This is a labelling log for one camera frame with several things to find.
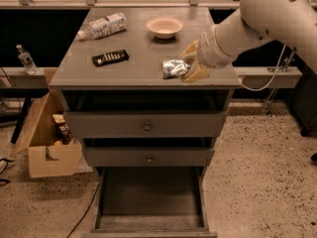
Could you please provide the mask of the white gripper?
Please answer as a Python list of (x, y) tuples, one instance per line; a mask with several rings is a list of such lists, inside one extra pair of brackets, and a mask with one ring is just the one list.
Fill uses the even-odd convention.
[(188, 45), (180, 58), (189, 65), (188, 72), (181, 77), (187, 82), (207, 78), (212, 72), (211, 67), (225, 67), (236, 59), (221, 49), (217, 42), (215, 25), (203, 32), (199, 41)]

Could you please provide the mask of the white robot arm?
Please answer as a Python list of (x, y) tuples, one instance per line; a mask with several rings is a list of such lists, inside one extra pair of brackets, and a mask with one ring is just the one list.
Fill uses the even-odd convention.
[(278, 40), (317, 69), (317, 12), (310, 0), (240, 0), (239, 9), (208, 27), (180, 55), (186, 81), (204, 79), (248, 50)]

